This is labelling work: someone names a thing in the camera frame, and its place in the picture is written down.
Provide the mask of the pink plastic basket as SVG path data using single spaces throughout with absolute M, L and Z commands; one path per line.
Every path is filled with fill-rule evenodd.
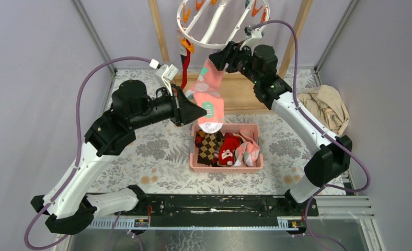
M 259 146 L 261 146 L 261 133 L 260 127 L 254 123 L 227 123 L 224 124 L 221 128 L 221 132 L 227 133 L 238 133 L 239 129 L 246 129 L 252 133 L 253 139 L 256 141 Z M 264 155 L 262 151 L 260 151 L 259 158 L 255 161 L 253 167 L 246 166 L 243 164 L 241 167 L 227 167 L 227 166 L 211 166 L 206 164 L 200 164 L 198 162 L 198 155 L 199 155 L 199 148 L 194 145 L 194 137 L 196 136 L 197 132 L 200 130 L 198 124 L 194 124 L 191 129 L 191 144 L 190 150 L 191 153 L 189 155 L 189 165 L 192 170 L 196 173 L 238 173 L 238 174 L 253 174 L 257 173 L 261 170 L 264 166 Z

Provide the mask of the brown argyle sock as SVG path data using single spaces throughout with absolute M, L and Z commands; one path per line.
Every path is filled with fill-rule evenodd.
M 219 151 L 224 141 L 224 135 L 221 131 L 216 133 L 206 133 L 203 145 L 198 148 L 197 163 L 217 166 L 219 160 Z

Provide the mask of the wooden hanger stand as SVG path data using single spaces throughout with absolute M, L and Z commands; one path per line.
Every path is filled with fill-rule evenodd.
M 300 37 L 312 3 L 312 1 L 301 1 L 300 8 L 293 25 L 297 38 Z M 148 5 L 154 23 L 162 58 L 164 61 L 169 61 L 170 58 L 158 3 L 157 1 L 148 1 Z M 295 45 L 294 43 L 294 37 L 291 36 L 284 52 L 280 68 L 278 70 L 278 74 L 281 77 L 285 77 L 289 64 L 293 59 L 295 49 L 297 49 L 297 45 Z M 223 77 L 220 93 L 224 98 L 224 110 L 226 114 L 268 113 L 265 107 L 261 103 L 259 103 L 254 96 L 253 88 L 249 84 L 250 82 L 248 80 L 240 75 L 237 75 L 236 73 L 226 74 Z

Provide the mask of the beige crumpled cloth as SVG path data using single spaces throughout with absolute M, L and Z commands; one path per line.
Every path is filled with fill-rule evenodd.
M 343 135 L 348 127 L 350 116 L 337 89 L 321 85 L 299 93 L 298 100 L 326 128 Z

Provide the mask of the white round clip hanger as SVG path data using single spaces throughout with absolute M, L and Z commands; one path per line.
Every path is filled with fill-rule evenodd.
M 269 17 L 268 1 L 182 1 L 176 12 L 177 39 L 190 52 L 222 49 L 244 40 L 246 26 Z

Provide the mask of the black red yellow argyle sock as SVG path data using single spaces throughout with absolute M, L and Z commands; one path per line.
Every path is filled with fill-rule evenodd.
M 202 130 L 199 130 L 194 137 L 194 144 L 196 147 L 200 148 L 203 145 L 203 140 L 206 136 L 206 133 Z

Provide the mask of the floral table mat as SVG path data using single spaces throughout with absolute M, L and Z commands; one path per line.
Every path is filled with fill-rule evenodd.
M 264 166 L 254 174 L 196 173 L 190 167 L 191 125 L 163 121 L 139 129 L 92 183 L 89 192 L 108 193 L 138 185 L 146 193 L 281 195 L 304 175 L 311 158 L 293 129 L 272 114 L 227 115 L 227 123 L 260 127 Z

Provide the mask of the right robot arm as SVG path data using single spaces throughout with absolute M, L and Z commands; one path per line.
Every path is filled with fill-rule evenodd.
M 255 49 L 229 42 L 209 55 L 217 70 L 239 72 L 251 81 L 256 98 L 280 116 L 302 139 L 312 158 L 304 167 L 305 175 L 285 193 L 284 208 L 298 215 L 305 202 L 331 180 L 348 170 L 352 149 L 348 136 L 339 137 L 325 128 L 297 99 L 293 88 L 276 74 L 278 58 L 273 47 L 258 45 Z

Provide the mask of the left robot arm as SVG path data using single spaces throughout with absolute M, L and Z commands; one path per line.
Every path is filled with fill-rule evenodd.
M 180 127 L 206 113 L 177 85 L 159 88 L 152 98 L 143 82 L 123 82 L 112 93 L 110 108 L 86 132 L 76 167 L 70 167 L 48 194 L 35 196 L 32 207 L 47 215 L 50 232 L 67 235 L 81 232 L 101 216 L 120 211 L 142 214 L 146 194 L 136 185 L 101 195 L 90 195 L 88 190 L 106 165 L 135 140 L 136 129 L 164 120 Z

